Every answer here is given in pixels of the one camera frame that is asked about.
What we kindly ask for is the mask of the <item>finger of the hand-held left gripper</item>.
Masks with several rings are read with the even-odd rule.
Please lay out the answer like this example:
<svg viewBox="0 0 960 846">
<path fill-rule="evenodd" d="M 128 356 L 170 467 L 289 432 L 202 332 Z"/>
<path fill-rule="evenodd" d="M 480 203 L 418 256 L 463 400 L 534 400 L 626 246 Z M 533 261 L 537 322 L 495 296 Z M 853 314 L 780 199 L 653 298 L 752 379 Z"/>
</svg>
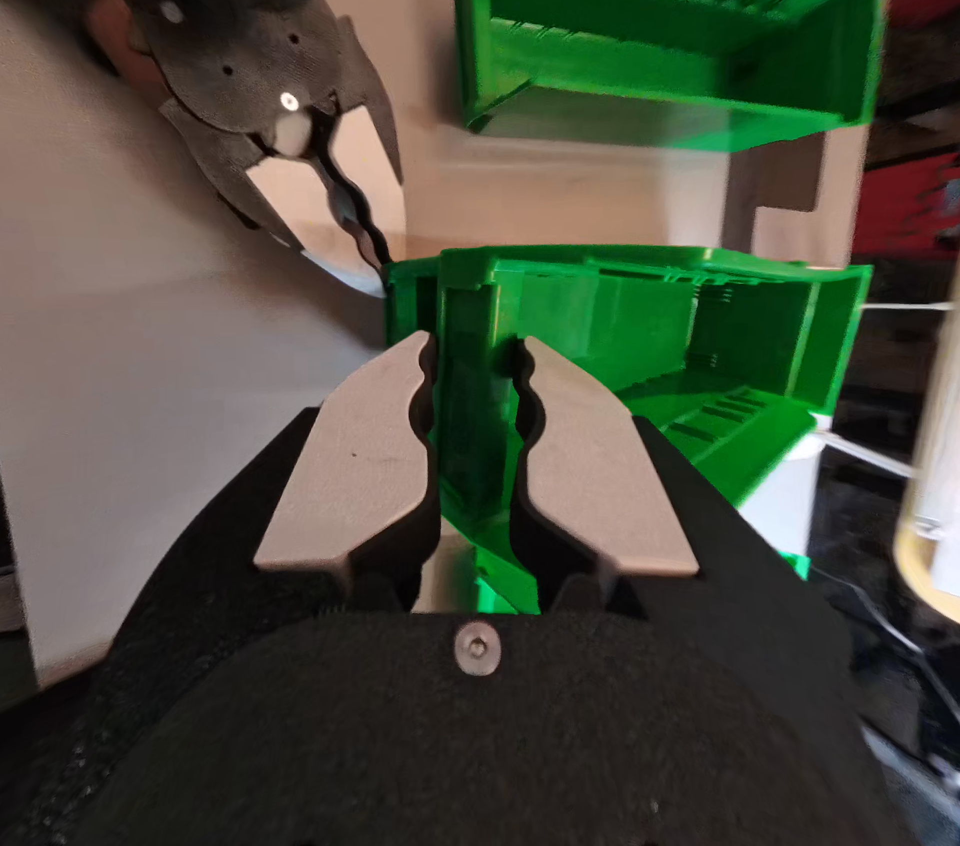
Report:
<svg viewBox="0 0 960 846">
<path fill-rule="evenodd" d="M 383 298 L 381 269 L 390 260 L 362 259 L 332 211 L 334 182 L 324 160 L 338 118 L 280 115 L 268 154 L 246 170 L 246 177 L 297 241 L 299 253 L 346 286 Z"/>
<path fill-rule="evenodd" d="M 334 182 L 332 211 L 364 260 L 407 258 L 402 179 L 366 104 L 334 122 L 323 164 Z"/>
</svg>

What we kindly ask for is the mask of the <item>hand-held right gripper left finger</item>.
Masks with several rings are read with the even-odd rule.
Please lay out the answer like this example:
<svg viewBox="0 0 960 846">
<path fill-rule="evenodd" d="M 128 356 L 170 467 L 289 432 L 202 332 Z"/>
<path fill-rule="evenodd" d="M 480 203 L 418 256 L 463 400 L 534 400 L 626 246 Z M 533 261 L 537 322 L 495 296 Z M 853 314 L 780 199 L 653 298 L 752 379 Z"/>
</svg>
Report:
<svg viewBox="0 0 960 846">
<path fill-rule="evenodd" d="M 436 359 L 435 337 L 416 331 L 323 400 L 254 554 L 259 571 L 325 574 L 354 605 L 411 612 L 441 538 Z"/>
</svg>

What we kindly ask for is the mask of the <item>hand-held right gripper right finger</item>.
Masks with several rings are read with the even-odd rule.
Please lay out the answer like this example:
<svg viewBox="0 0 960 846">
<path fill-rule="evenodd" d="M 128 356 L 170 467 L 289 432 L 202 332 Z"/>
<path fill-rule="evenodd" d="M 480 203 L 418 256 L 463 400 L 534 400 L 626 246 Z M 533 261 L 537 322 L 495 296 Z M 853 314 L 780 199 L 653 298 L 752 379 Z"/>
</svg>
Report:
<svg viewBox="0 0 960 846">
<path fill-rule="evenodd" d="M 603 609 L 622 581 L 700 564 L 630 410 L 544 341 L 516 347 L 510 549 L 539 610 Z"/>
</svg>

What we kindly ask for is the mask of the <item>person's left hand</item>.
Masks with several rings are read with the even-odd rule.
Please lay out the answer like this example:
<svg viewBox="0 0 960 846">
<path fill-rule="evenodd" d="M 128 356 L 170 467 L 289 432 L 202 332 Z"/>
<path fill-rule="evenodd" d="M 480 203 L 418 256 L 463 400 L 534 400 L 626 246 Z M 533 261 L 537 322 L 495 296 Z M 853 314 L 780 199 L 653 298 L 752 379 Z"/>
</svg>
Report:
<svg viewBox="0 0 960 846">
<path fill-rule="evenodd" d="M 166 83 L 126 0 L 91 0 L 84 18 L 87 33 L 121 79 L 160 103 Z"/>
</svg>

